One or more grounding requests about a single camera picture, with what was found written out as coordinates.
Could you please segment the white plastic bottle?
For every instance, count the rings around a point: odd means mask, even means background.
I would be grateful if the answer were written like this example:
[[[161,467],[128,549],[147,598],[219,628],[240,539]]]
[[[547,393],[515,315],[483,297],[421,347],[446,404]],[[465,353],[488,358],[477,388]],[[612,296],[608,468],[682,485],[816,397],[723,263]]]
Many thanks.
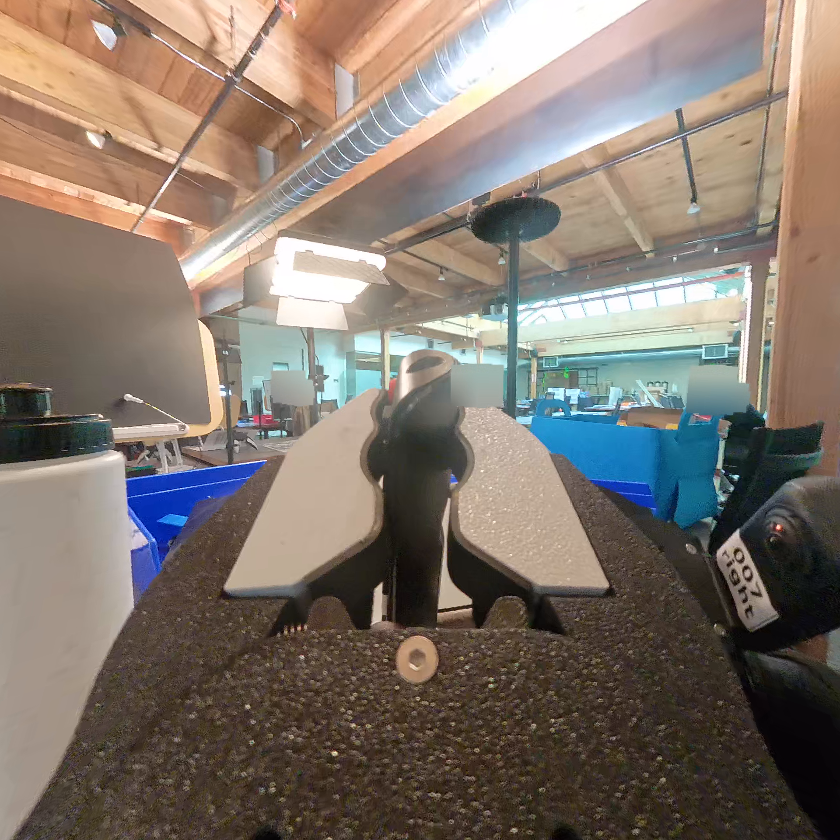
[[[133,609],[124,459],[109,421],[59,415],[51,389],[1,389],[1,836],[73,739]]]

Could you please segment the black wood-edged panel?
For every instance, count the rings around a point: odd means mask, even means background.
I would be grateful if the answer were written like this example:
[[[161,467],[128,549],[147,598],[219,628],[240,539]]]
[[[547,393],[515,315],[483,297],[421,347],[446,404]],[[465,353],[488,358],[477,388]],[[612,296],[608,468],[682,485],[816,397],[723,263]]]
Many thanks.
[[[203,335],[159,240],[1,199],[1,382],[117,428],[212,419]]]

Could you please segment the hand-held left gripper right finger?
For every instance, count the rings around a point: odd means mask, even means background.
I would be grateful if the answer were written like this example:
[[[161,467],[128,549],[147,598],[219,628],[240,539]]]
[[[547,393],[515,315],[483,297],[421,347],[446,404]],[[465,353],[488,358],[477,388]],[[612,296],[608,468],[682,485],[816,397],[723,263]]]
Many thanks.
[[[479,599],[496,572],[523,599],[603,596],[610,588],[548,449],[495,407],[466,408],[463,475],[452,494],[450,575]]]

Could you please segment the black tripod pole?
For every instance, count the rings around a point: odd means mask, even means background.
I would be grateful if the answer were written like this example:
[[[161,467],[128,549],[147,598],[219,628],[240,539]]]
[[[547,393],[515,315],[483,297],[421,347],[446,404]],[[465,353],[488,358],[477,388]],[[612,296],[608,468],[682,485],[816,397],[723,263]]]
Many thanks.
[[[232,466],[241,450],[247,447],[256,449],[256,441],[245,427],[239,425],[242,411],[248,409],[244,402],[240,349],[227,339],[215,339],[215,352],[224,406],[224,451],[226,464]]]

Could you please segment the small blue bin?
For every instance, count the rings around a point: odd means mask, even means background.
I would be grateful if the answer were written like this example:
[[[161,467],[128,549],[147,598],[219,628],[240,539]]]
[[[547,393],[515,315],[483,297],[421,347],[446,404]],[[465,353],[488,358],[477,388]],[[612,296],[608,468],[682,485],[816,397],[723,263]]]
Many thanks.
[[[622,481],[614,479],[591,479],[591,483],[603,490],[611,498],[621,498],[630,505],[656,513],[656,498],[650,486],[644,482]]]

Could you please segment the silver spiral air duct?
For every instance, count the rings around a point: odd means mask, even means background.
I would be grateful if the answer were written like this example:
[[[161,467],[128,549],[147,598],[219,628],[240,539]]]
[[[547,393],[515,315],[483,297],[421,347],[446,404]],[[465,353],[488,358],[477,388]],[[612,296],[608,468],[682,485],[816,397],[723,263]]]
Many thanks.
[[[490,76],[513,26],[536,2],[483,4],[381,92],[358,101],[179,259],[187,281],[296,211]]]

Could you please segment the black floor lamp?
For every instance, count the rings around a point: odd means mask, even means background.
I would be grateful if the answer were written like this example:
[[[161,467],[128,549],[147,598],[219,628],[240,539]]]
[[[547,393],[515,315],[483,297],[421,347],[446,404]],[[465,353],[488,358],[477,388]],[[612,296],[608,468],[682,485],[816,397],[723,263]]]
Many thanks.
[[[560,222],[557,204],[539,196],[513,196],[483,206],[470,229],[486,244],[507,248],[507,372],[503,409],[516,417],[518,398],[518,314],[520,246],[550,234]]]

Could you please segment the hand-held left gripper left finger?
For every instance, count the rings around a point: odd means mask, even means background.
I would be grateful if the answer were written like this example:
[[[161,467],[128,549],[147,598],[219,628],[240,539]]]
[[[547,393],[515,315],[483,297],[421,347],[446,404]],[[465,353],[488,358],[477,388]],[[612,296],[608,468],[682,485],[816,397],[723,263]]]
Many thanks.
[[[224,584],[231,597],[315,596],[379,537],[383,493],[369,467],[387,397],[370,389],[312,426],[282,459]]]

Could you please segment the wooden post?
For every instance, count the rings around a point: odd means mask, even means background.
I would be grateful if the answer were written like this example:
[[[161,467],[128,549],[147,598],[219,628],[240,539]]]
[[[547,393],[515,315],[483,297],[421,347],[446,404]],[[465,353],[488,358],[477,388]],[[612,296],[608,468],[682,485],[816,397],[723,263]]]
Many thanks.
[[[771,340],[769,422],[823,422],[838,476],[839,2],[794,3]]]

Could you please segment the white panel stand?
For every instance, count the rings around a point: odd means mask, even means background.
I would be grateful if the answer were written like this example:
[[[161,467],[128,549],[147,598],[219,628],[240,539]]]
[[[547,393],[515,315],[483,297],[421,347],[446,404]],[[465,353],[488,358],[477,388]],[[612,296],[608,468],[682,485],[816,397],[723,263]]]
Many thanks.
[[[156,453],[160,464],[157,469],[159,473],[169,474],[184,471],[186,466],[179,441],[181,438],[192,435],[190,425],[130,393],[124,393],[122,401],[148,407],[154,413],[162,415],[166,422],[115,426],[112,428],[114,443],[119,445],[143,444],[144,451],[150,450]]]

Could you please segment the black curved electronic device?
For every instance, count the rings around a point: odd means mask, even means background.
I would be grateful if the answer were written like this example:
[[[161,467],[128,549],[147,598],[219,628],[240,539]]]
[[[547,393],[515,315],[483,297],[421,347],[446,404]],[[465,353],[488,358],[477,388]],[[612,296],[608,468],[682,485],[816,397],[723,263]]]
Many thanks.
[[[408,354],[377,412],[369,467],[384,495],[385,618],[399,627],[438,624],[444,515],[452,472],[463,465],[455,440],[460,409],[451,395],[457,366],[442,351]]]

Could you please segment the softbox light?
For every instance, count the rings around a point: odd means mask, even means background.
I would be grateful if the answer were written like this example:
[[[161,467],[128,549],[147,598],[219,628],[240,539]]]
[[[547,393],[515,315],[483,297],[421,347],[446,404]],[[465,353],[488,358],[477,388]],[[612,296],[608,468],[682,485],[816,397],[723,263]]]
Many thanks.
[[[406,298],[385,269],[371,250],[281,236],[271,257],[245,268],[242,306],[273,306],[281,327],[346,332],[349,316],[375,319]]]

